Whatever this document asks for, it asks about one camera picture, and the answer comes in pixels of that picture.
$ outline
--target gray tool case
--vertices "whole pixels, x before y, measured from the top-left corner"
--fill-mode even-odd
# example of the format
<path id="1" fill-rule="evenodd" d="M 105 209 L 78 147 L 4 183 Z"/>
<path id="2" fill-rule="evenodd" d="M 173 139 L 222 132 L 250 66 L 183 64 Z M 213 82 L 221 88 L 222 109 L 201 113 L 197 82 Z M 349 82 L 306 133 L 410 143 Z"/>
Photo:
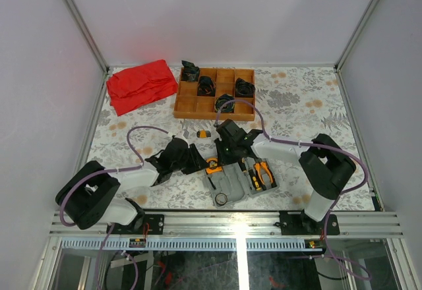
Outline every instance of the gray tool case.
<path id="1" fill-rule="evenodd" d="M 255 197 L 277 190 L 278 183 L 275 180 L 271 166 L 265 159 L 263 159 L 263 161 L 267 163 L 269 170 L 271 170 L 274 178 L 274 188 L 267 187 L 266 190 L 255 190 L 248 172 L 248 169 L 253 168 L 253 165 L 255 164 L 255 161 L 252 158 L 246 158 L 246 165 L 249 166 L 249 168 L 247 167 L 246 172 L 242 171 L 238 163 L 223 166 L 222 171 L 214 172 L 209 175 L 204 172 L 204 186 L 205 188 L 210 189 L 212 203 L 214 203 L 215 207 L 224 208 L 238 201 L 246 199 L 247 196 Z"/>

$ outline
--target gray plastic case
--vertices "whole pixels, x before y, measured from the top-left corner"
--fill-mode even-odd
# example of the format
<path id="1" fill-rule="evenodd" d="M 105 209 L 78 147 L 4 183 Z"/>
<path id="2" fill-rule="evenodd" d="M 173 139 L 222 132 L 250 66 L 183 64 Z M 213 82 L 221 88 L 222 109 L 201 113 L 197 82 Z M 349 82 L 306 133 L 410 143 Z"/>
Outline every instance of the gray plastic case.
<path id="1" fill-rule="evenodd" d="M 268 167 L 272 172 L 271 165 L 267 162 Z M 252 166 L 255 161 L 252 158 L 247 158 L 247 163 Z M 223 166 L 223 171 L 212 173 L 207 175 L 205 172 L 205 178 L 203 180 L 205 188 L 209 188 L 212 197 L 212 203 L 217 208 L 225 208 L 238 201 L 246 199 L 248 196 L 260 196 L 261 194 L 267 194 L 278 189 L 278 183 L 276 181 L 276 187 L 268 188 L 267 190 L 256 191 L 253 188 L 251 178 L 248 173 L 242 172 L 238 163 Z M 216 189 L 212 188 L 210 178 Z M 216 203 L 216 196 L 219 193 L 224 193 L 227 196 L 227 203 L 223 206 Z"/>

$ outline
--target tool kit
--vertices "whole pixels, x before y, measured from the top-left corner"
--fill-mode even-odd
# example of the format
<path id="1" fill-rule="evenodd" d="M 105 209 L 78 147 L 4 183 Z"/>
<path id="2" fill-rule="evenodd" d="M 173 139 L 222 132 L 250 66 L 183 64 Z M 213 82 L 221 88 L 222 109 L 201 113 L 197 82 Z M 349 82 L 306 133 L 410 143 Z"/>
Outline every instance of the tool kit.
<path id="1" fill-rule="evenodd" d="M 278 188 L 265 159 L 243 158 L 237 163 L 218 166 L 217 158 L 208 158 L 204 186 L 210 189 L 217 208 L 229 206 L 248 196 L 259 196 Z"/>

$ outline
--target white wall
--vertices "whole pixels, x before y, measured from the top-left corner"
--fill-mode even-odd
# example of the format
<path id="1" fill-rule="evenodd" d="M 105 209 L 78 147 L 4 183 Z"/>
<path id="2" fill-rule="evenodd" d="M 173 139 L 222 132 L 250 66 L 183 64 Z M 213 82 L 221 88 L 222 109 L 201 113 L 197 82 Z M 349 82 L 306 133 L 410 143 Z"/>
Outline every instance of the white wall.
<path id="1" fill-rule="evenodd" d="M 27 289 L 101 72 L 62 0 L 0 0 L 0 289 Z"/>
<path id="2" fill-rule="evenodd" d="M 75 0 L 110 65 L 334 64 L 369 0 Z"/>
<path id="3" fill-rule="evenodd" d="M 382 0 L 343 69 L 381 196 L 422 272 L 422 0 Z"/>

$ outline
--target pliers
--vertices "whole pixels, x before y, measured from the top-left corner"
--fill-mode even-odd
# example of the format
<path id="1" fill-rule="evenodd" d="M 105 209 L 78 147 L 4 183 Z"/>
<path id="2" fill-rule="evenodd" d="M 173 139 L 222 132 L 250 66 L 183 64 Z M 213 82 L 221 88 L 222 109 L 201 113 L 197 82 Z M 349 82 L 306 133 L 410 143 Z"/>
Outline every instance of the pliers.
<path id="1" fill-rule="evenodd" d="M 275 188 L 277 186 L 276 182 L 274 181 L 274 177 L 271 173 L 271 170 L 268 167 L 268 164 L 266 163 L 266 161 L 263 161 L 260 158 L 255 159 L 254 168 L 256 170 L 256 174 L 258 175 L 259 180 L 262 183 L 263 188 L 266 187 L 268 184 L 268 181 L 265 181 L 263 177 L 265 173 L 268 175 L 268 178 L 270 179 L 269 185 L 271 185 L 271 188 Z"/>

